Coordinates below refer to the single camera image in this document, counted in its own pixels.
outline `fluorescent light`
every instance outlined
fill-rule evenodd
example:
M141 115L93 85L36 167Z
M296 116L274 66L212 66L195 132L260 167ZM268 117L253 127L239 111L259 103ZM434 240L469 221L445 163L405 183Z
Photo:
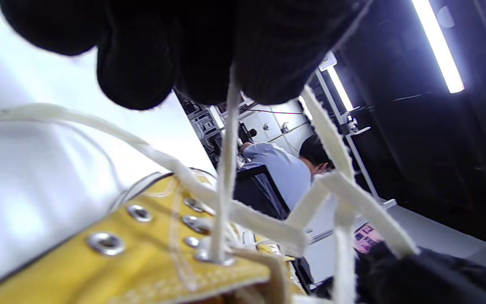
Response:
M412 0L450 93L464 90L461 75L428 0Z
M343 101L343 104L345 105L346 110L352 111L354 109L354 106L351 105L350 98L348 98L348 94L346 94L343 83L341 82L339 75L337 75L335 68L334 67L328 67L327 72L329 73L329 76L331 77L331 80L333 81L333 84L335 85L335 89L337 89L337 92L339 93L339 96L341 97L341 100Z
M311 112L307 108L307 104L305 103L305 100L303 99L302 96L299 96L299 102L301 102L301 106L303 106L303 114L305 114L305 116L307 116L309 121L311 121L312 120Z

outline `person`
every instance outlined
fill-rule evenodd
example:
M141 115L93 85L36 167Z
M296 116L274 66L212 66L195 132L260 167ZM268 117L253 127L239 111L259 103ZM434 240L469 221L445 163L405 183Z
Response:
M248 134L251 137L250 140L253 141L252 137L255 137L256 135L258 135L258 132L256 132L256 129L250 129L248 131Z
M332 168L318 135L309 136L301 145L299 157L287 153L276 144L262 142L244 143L241 154L251 161L240 171L266 165L284 202L293 210L311 187L312 177Z

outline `black hair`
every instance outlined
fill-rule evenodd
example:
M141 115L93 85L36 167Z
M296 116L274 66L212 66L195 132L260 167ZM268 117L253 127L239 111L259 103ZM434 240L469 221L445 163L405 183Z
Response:
M306 158L315 166L327 163L328 167L333 167L332 161L327 157L322 142L316 134L309 136L303 142L301 149L299 149L299 156Z

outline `black chair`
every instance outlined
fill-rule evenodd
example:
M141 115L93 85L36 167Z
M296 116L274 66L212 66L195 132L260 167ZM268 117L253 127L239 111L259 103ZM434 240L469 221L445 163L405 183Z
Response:
M284 220L290 214L290 209L264 164L237 173L234 198L276 219ZM292 264L301 287L309 294L309 285L313 283L313 278L307 260L296 258Z

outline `black glove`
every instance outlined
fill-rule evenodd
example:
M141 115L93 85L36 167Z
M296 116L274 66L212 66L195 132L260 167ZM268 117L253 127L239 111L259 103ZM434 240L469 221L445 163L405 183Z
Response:
M486 304L486 268L422 248L398 260L384 243L356 264L357 292L367 304Z
M226 100L230 67L261 104L299 96L324 54L373 0L0 0L34 45L76 55L98 47L97 77L121 106L145 110L175 85L202 104Z

